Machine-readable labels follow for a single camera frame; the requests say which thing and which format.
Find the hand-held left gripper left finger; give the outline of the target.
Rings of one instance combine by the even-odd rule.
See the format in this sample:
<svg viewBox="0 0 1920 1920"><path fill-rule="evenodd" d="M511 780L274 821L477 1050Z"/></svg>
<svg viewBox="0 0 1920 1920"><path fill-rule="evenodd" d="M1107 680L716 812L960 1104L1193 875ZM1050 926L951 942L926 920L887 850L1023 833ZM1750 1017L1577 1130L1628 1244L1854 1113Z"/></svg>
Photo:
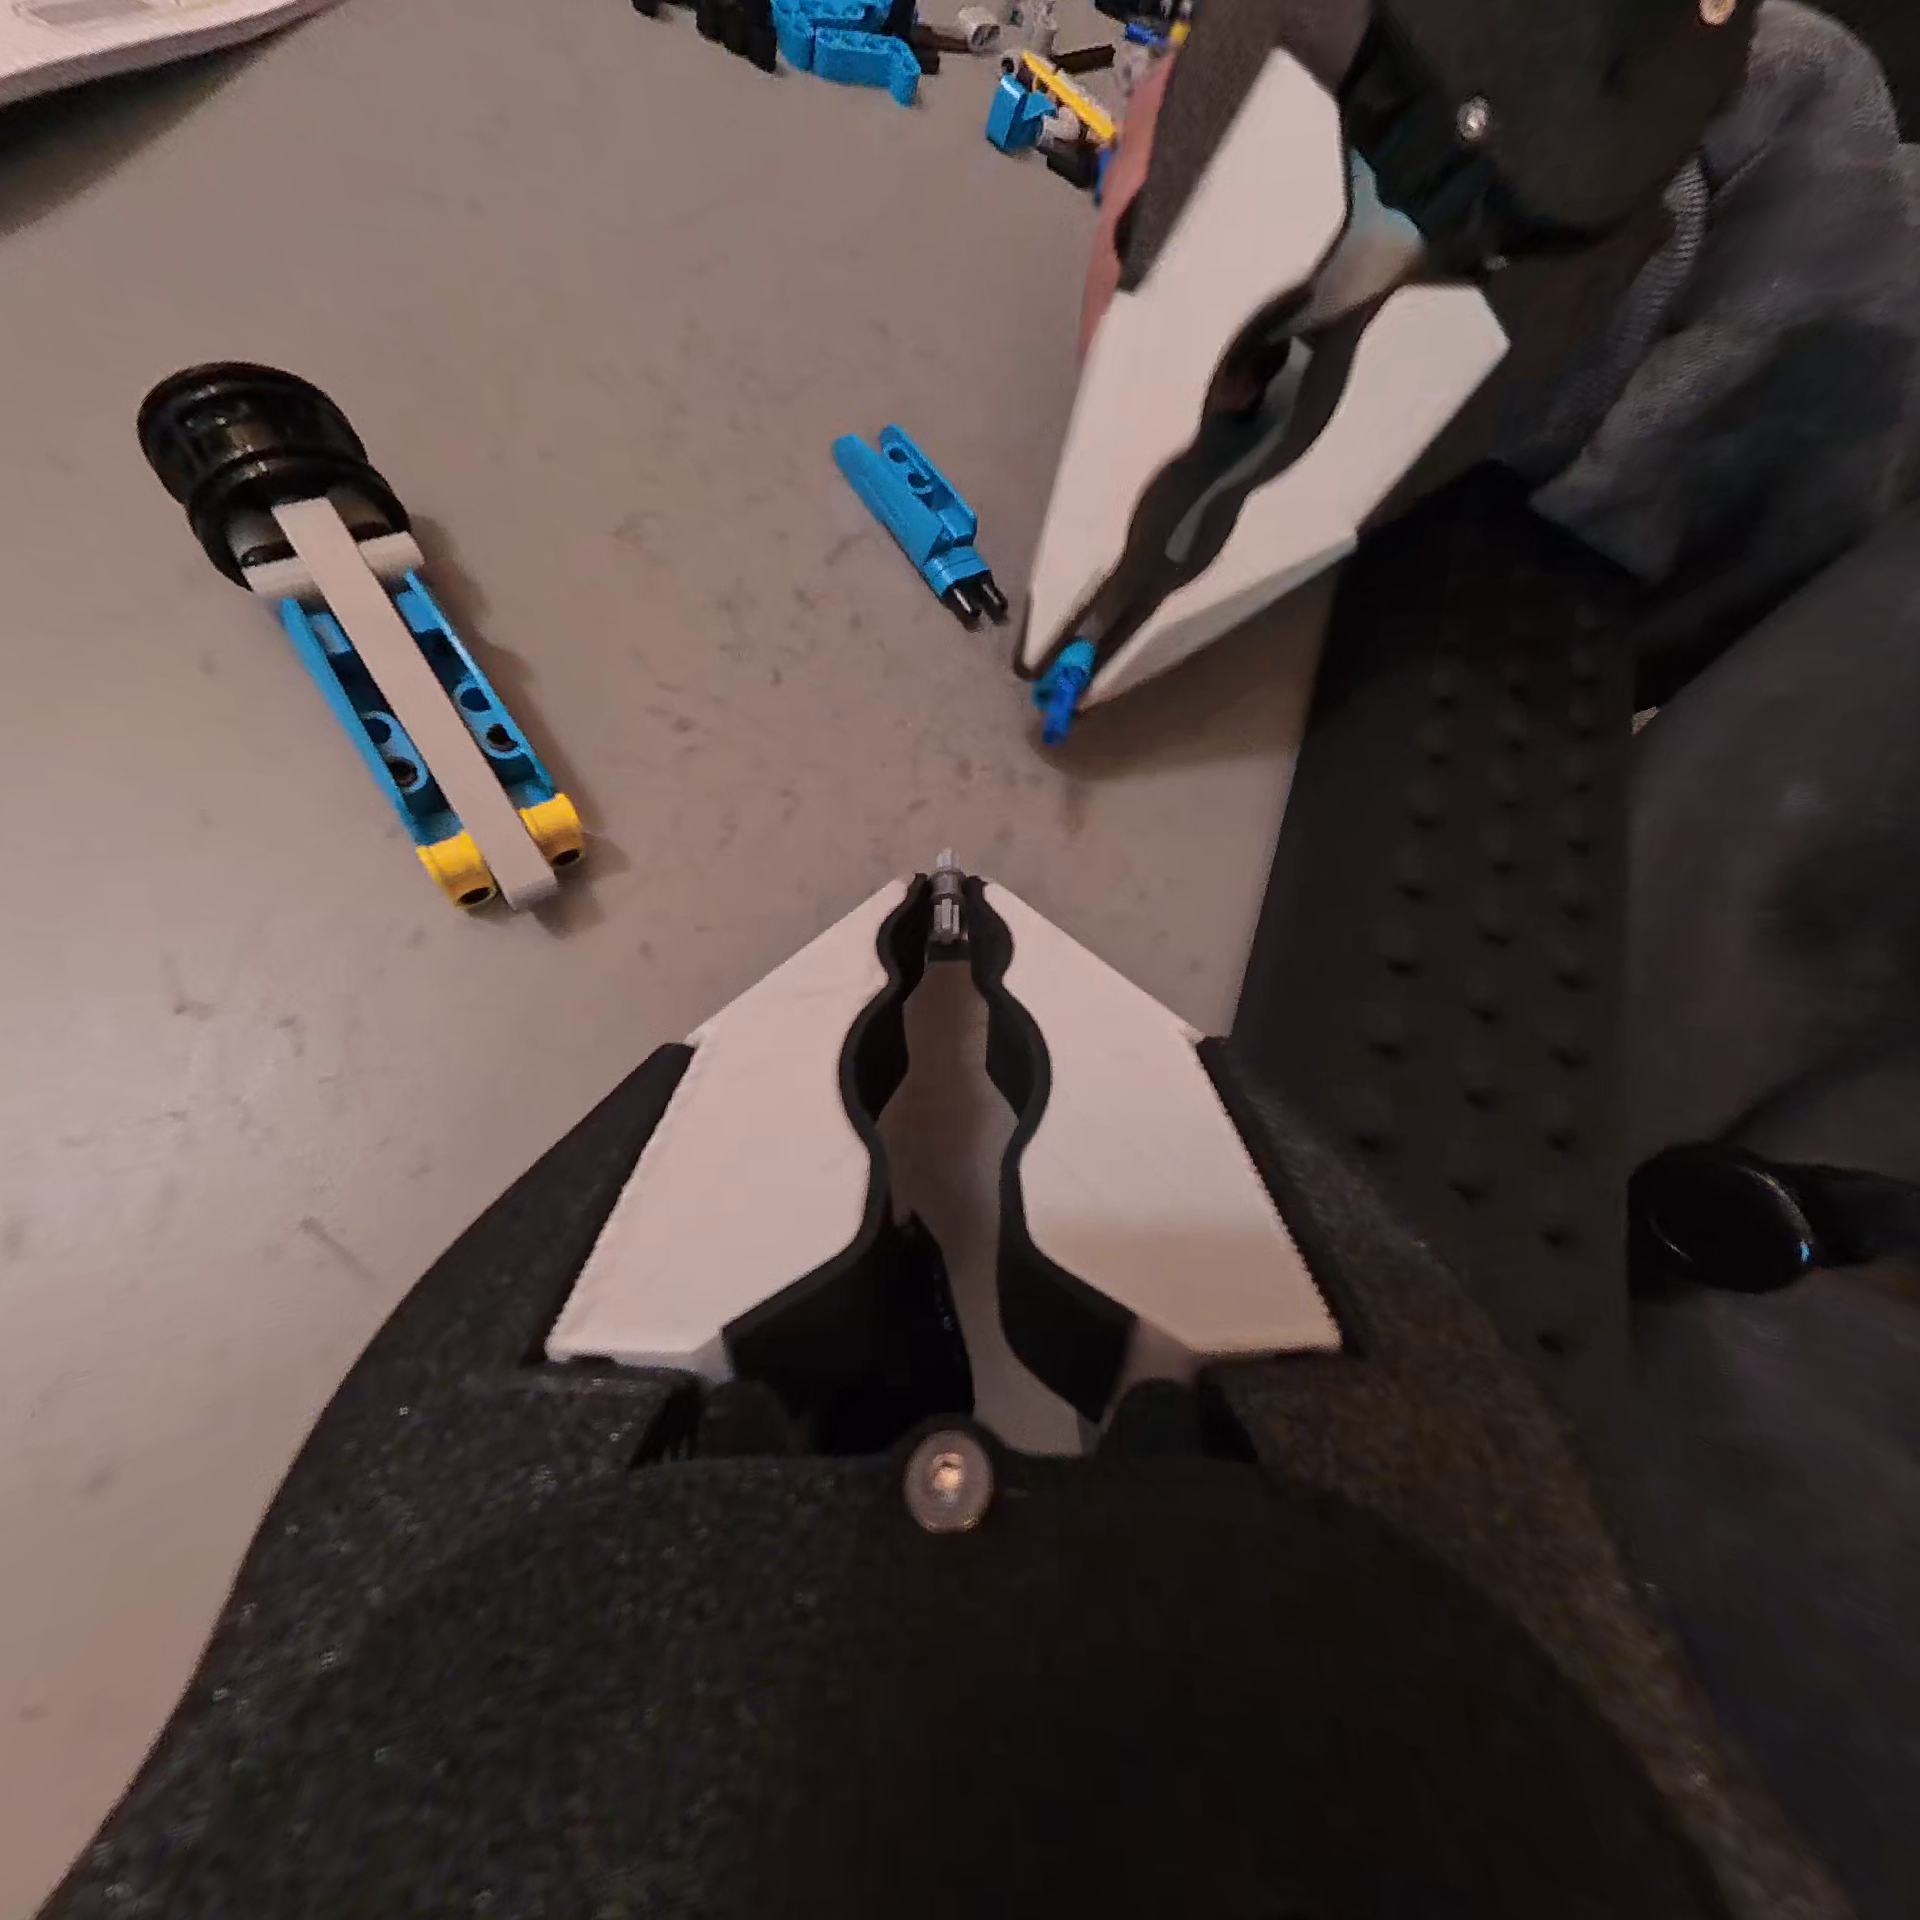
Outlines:
<svg viewBox="0 0 1920 1920"><path fill-rule="evenodd" d="M687 1037L687 1072L571 1282L546 1359L732 1368L730 1326L856 1243L870 1147L839 1055L887 987L879 930L902 901L896 875Z"/></svg>

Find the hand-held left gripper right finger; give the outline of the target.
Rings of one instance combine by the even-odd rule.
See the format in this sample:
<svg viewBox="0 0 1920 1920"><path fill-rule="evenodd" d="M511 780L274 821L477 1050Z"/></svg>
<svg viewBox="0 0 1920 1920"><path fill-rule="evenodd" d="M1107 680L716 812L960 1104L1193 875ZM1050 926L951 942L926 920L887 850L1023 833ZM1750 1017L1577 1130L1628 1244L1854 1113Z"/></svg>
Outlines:
<svg viewBox="0 0 1920 1920"><path fill-rule="evenodd" d="M998 1326L1075 1418L1143 1381L1339 1352L1203 1034L1010 885L975 880L998 1169Z"/></svg>

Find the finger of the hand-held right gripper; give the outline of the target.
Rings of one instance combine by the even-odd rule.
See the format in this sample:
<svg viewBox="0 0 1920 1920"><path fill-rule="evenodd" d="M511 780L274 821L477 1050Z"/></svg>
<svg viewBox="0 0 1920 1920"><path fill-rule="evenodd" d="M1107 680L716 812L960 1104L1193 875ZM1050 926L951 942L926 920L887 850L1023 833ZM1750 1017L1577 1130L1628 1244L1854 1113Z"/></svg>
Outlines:
<svg viewBox="0 0 1920 1920"><path fill-rule="evenodd" d="M1050 673L1075 638L1117 659L1143 636L1193 556L1188 520L1252 449L1252 431L1209 412L1214 387L1238 349L1293 331L1347 205L1333 89L1293 51L1264 51L1147 272L1092 331L1017 673Z"/></svg>
<svg viewBox="0 0 1920 1920"><path fill-rule="evenodd" d="M1164 677L1344 560L1358 524L1503 360L1507 331L1473 284L1395 289L1355 331L1344 366L1333 366L1333 339L1326 339L1299 370L1289 426L1306 426L1328 398L1326 422L1310 426L1306 445L1289 449L1263 483L1232 483L1206 503L1209 512L1232 503L1227 541L1092 673L1082 708Z"/></svg>

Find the blue panel brick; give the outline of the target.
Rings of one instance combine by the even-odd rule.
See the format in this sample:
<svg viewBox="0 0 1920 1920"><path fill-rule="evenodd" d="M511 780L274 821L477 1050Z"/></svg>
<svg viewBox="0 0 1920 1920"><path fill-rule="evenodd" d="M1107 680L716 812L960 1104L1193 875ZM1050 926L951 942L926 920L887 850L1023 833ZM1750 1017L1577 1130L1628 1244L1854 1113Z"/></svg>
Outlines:
<svg viewBox="0 0 1920 1920"><path fill-rule="evenodd" d="M1010 598L979 553L979 512L897 426L874 443L845 435L830 461L874 524L897 543L921 588L964 627L1000 627Z"/></svg>

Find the pile of toy bricks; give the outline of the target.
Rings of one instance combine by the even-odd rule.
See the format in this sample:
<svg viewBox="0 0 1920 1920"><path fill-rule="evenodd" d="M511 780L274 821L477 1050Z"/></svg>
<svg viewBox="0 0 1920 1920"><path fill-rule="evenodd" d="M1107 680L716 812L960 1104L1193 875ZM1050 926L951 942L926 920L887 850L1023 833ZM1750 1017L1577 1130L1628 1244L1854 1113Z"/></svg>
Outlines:
<svg viewBox="0 0 1920 1920"><path fill-rule="evenodd" d="M1119 38L1059 47L1056 4L958 4L930 19L921 4L682 4L692 30L771 75L793 67L818 81L881 89L916 106L942 58L993 58L998 81L985 143L1040 152L1050 172L1101 192L1119 115L1088 89L1117 75L1126 96L1152 63L1190 35L1193 4L1092 4Z"/></svg>

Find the wheel and beam assembly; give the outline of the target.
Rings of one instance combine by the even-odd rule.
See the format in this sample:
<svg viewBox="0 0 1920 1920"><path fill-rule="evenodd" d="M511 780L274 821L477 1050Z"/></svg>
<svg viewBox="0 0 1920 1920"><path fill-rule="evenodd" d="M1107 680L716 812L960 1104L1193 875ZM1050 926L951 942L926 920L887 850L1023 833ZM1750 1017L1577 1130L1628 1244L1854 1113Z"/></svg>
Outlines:
<svg viewBox="0 0 1920 1920"><path fill-rule="evenodd" d="M261 364L151 387L134 435L205 560L274 612L304 673L460 912L537 912L583 821L425 577L415 520L343 407Z"/></svg>

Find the person's right forearm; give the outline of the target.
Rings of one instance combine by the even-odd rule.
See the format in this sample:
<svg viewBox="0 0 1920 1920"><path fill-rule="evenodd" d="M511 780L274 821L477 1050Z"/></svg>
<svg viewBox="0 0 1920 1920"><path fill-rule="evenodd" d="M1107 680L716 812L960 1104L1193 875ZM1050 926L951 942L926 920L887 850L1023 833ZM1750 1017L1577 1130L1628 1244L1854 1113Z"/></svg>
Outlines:
<svg viewBox="0 0 1920 1920"><path fill-rule="evenodd" d="M1834 16L1758 4L1666 245L1529 439L1529 508L1644 588L1765 596L1916 479L1916 146Z"/></svg>

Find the grey desk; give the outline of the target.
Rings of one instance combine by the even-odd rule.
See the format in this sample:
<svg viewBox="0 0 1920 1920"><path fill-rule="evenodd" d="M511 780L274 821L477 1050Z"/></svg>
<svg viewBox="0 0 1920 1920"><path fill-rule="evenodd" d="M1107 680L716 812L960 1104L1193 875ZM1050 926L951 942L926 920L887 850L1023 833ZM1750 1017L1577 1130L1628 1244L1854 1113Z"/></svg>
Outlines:
<svg viewBox="0 0 1920 1920"><path fill-rule="evenodd" d="M1050 757L830 469L902 422L1022 592L1092 205L632 4L340 4L5 115L5 1914L173 1711L383 1318L546 1143L938 847L1219 1034L1299 636ZM134 445L316 377L575 797L477 920Z"/></svg>

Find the person's right hand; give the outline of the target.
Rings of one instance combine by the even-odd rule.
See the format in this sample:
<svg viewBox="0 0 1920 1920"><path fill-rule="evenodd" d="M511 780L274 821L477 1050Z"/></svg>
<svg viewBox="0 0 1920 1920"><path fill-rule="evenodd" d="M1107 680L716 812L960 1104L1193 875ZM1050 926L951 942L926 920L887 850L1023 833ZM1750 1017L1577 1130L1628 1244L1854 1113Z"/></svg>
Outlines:
<svg viewBox="0 0 1920 1920"><path fill-rule="evenodd" d="M1139 77L1119 111L1117 138L1107 146L1107 163L1101 172L1101 222L1092 232L1092 256L1088 256L1082 299L1079 299L1075 364L1088 360L1092 339L1119 291L1125 252L1131 232L1126 222L1135 217L1152 168L1153 125L1164 115L1168 81L1180 67L1180 51L1182 43L1173 38L1164 54L1139 67Z"/></svg>

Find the black studded mat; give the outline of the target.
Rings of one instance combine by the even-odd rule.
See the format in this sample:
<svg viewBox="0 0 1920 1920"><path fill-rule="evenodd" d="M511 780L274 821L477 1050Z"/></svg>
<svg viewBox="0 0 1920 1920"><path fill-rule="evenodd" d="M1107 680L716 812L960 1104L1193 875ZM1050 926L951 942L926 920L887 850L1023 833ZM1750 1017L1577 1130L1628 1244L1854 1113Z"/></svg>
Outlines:
<svg viewBox="0 0 1920 1920"><path fill-rule="evenodd" d="M1491 461L1365 537L1230 1026L1570 1418L1628 1347L1630 616Z"/></svg>

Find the black round knob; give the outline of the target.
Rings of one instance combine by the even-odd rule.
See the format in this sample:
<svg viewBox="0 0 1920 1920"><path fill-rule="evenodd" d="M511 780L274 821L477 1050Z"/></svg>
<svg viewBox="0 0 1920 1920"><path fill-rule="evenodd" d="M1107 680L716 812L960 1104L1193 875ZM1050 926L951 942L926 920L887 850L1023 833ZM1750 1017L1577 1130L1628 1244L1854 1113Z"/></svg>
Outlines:
<svg viewBox="0 0 1920 1920"><path fill-rule="evenodd" d="M1772 1293L1874 1263L1916 1263L1916 1184L1674 1143L1625 1188L1630 1298L1679 1285Z"/></svg>

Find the person's dark clothing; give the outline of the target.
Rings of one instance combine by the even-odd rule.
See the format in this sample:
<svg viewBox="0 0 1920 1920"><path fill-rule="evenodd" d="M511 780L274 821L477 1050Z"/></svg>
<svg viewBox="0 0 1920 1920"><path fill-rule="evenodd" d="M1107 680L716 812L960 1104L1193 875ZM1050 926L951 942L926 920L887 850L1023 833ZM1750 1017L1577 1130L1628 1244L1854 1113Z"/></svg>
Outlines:
<svg viewBox="0 0 1920 1920"><path fill-rule="evenodd" d="M1644 730L1628 1158L1916 1184L1916 508ZM1628 1531L1855 1914L1916 1914L1916 1263L1630 1303Z"/></svg>

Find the instruction manual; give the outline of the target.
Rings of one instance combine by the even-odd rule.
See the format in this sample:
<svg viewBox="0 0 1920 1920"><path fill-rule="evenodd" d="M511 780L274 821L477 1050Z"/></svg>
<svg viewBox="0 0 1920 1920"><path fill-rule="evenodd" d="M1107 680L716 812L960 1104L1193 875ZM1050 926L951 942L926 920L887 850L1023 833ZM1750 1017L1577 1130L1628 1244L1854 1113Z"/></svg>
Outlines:
<svg viewBox="0 0 1920 1920"><path fill-rule="evenodd" d="M332 4L5 4L5 111L249 47Z"/></svg>

